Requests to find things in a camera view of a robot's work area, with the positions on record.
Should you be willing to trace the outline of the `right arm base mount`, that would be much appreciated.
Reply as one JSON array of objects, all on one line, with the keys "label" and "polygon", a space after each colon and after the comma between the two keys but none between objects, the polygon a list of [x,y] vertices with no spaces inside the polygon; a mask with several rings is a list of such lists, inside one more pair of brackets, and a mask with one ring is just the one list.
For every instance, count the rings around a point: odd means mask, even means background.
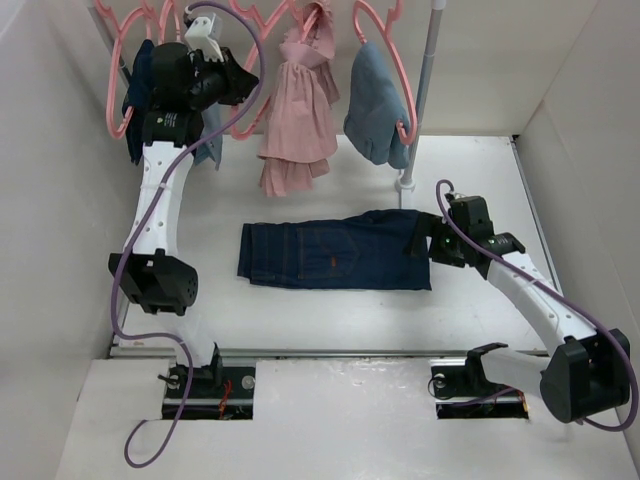
[{"label": "right arm base mount", "polygon": [[486,380],[472,380],[464,365],[431,367],[428,391],[438,420],[528,420],[528,404],[518,390]]}]

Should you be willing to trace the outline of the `dark blue denim trousers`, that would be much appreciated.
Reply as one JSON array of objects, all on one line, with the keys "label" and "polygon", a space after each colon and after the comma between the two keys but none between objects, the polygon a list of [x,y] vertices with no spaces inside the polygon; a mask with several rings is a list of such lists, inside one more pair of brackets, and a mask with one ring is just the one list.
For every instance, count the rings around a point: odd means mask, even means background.
[{"label": "dark blue denim trousers", "polygon": [[427,244],[407,253],[416,210],[372,210],[345,219],[246,223],[237,274],[292,290],[431,289]]}]

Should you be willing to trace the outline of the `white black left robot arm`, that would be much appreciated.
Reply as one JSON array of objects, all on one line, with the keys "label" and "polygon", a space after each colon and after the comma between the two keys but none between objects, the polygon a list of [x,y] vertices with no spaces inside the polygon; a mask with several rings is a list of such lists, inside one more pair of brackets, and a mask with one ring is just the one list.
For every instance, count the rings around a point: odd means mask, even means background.
[{"label": "white black left robot arm", "polygon": [[187,176],[197,151],[218,142],[225,126],[208,127],[205,114],[250,98],[259,77],[230,49],[170,42],[143,48],[128,93],[139,108],[133,151],[143,167],[134,223],[124,248],[109,257],[114,290],[164,323],[159,337],[175,343],[178,377],[204,397],[223,387],[216,343],[186,313],[198,294],[197,271],[178,254],[177,233]]}]

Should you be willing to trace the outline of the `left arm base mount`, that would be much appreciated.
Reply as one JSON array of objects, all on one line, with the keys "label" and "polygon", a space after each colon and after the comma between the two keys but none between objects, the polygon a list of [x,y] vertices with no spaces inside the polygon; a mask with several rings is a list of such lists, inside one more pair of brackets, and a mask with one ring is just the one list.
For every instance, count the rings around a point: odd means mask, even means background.
[{"label": "left arm base mount", "polygon": [[[181,419],[252,420],[255,373],[252,366],[219,366],[216,371],[195,369]],[[185,392],[187,367],[173,366],[167,375],[158,378],[166,384],[162,419],[173,419]]]}]

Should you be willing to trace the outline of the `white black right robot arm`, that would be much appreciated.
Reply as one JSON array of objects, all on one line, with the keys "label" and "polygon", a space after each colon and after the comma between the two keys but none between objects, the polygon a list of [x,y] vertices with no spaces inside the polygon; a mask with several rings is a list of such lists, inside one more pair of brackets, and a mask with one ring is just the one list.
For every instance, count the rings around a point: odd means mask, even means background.
[{"label": "white black right robot arm", "polygon": [[467,408],[529,393],[556,420],[589,425],[594,415],[626,405],[626,419],[607,429],[628,429],[639,412],[628,338],[563,297],[513,234],[496,233],[483,197],[448,192],[437,200],[440,214],[418,213],[407,253],[476,270],[528,322],[546,354],[524,354],[500,342],[475,347],[461,365],[433,367],[436,399]]}]

